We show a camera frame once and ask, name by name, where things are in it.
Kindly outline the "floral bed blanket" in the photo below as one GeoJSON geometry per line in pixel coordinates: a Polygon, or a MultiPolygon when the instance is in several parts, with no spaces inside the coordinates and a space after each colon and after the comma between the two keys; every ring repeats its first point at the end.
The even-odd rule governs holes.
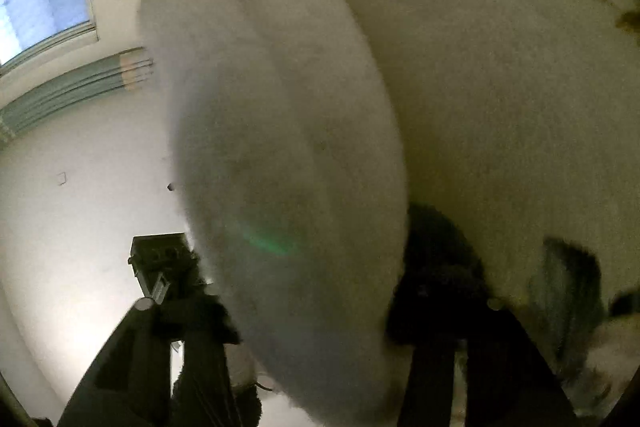
{"type": "Polygon", "coordinates": [[[345,1],[408,210],[463,233],[578,424],[637,425],[638,0],[345,1]]]}

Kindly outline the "white knit sweater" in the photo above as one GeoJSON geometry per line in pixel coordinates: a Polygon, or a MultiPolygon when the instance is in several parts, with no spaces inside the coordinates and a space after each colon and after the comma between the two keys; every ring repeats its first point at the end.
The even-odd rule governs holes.
{"type": "Polygon", "coordinates": [[[390,426],[385,338],[406,240],[390,98],[345,0],[141,0],[172,182],[205,270],[267,373],[328,426],[390,426]]]}

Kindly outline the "left green curtain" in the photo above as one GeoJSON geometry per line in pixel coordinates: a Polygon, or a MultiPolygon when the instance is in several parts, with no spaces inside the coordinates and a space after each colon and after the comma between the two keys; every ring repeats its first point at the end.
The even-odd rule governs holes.
{"type": "Polygon", "coordinates": [[[1,109],[1,147],[74,105],[120,90],[134,90],[153,74],[153,60],[137,48],[101,58],[55,77],[1,109]]]}

